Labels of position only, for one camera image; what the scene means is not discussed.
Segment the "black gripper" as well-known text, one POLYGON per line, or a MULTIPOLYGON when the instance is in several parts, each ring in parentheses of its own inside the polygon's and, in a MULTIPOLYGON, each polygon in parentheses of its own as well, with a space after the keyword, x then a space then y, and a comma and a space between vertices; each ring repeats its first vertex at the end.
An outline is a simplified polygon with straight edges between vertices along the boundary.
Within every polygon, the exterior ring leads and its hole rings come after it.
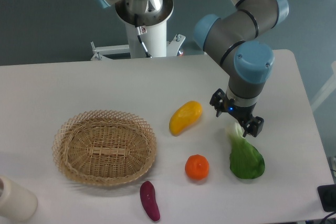
POLYGON ((229 99, 222 89, 218 89, 213 93, 209 104, 214 107, 216 117, 219 117, 222 113, 228 113, 235 118, 243 126, 243 137, 247 135, 257 137, 263 129, 264 119, 253 116, 256 103, 250 106, 236 105, 235 101, 229 99))

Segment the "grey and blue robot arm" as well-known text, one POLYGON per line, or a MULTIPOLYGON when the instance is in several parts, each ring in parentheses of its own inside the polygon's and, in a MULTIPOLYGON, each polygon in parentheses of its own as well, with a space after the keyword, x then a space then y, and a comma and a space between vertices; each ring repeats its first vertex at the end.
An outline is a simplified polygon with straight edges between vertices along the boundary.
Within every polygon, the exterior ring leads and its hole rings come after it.
MULTIPOLYGON (((114 6, 127 30, 132 58, 166 57, 172 42, 166 22, 173 0, 96 0, 114 6)), ((226 18, 209 14, 195 25, 193 38, 228 75, 226 90, 217 90, 210 104, 217 114, 234 117, 245 135, 257 136, 264 120, 253 110, 274 65, 274 54, 257 37, 286 19, 287 0, 231 0, 236 11, 226 18)))

